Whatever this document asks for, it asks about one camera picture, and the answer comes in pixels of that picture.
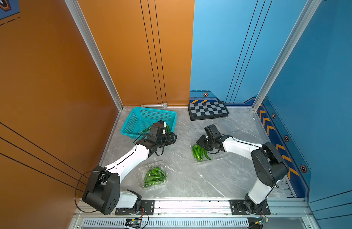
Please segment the teal plastic basket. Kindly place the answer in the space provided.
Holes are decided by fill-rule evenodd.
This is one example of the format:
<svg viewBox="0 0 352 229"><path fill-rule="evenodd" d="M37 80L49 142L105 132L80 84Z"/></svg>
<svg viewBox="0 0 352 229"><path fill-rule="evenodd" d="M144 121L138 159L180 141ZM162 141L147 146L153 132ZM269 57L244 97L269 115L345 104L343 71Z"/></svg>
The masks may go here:
<svg viewBox="0 0 352 229"><path fill-rule="evenodd" d="M144 130L152 126L158 121L166 122L169 130L174 132L177 113L174 111L152 109L145 107L135 107L127 117L122 126L121 134L132 139L137 139L139 136L145 134Z"/></svg>

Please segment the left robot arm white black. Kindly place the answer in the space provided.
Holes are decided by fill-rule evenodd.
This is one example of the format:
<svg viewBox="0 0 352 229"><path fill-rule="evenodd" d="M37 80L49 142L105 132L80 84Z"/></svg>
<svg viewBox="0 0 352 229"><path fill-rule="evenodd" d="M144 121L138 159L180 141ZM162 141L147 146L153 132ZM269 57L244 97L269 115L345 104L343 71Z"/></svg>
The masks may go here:
<svg viewBox="0 0 352 229"><path fill-rule="evenodd" d="M141 209L140 194L127 190L121 191L123 179L141 162L147 160L158 148L164 148L176 142L173 132L156 137L148 136L135 143L135 146L119 160L105 166L97 166L89 172L82 201L103 215L109 215L115 209L128 209L136 214Z"/></svg>

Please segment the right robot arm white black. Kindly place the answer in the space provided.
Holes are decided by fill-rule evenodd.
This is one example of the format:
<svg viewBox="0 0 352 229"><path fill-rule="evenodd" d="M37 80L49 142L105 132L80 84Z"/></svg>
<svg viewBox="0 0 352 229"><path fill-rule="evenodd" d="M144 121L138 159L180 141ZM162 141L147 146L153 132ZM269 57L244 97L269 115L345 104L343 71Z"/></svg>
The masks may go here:
<svg viewBox="0 0 352 229"><path fill-rule="evenodd" d="M289 172L289 166L277 148L270 142L255 144L224 135L209 138L202 135L196 142L202 148L212 151L229 152L245 157L253 162L257 180L246 194L243 209L248 214L259 213L268 195L278 182Z"/></svg>

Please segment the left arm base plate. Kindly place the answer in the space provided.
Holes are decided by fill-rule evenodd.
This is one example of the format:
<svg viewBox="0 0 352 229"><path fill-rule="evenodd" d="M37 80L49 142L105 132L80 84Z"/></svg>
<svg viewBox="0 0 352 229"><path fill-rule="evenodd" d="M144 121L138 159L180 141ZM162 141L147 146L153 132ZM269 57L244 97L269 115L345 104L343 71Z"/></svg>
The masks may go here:
<svg viewBox="0 0 352 229"><path fill-rule="evenodd" d="M145 214L146 216L152 216L155 210L155 200L153 199L142 199L137 202L135 206L131 209L121 208L115 210L115 215L118 216L141 216Z"/></svg>

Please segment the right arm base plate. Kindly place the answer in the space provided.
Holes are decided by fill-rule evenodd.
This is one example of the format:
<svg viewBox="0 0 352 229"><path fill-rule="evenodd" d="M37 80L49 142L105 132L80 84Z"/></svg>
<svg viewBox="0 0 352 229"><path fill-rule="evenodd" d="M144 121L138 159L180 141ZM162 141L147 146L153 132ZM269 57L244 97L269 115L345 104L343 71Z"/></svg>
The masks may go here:
<svg viewBox="0 0 352 229"><path fill-rule="evenodd" d="M232 215L270 215L271 211L267 204L267 200L264 200L260 204L255 204L251 200L244 199L232 199L229 201Z"/></svg>

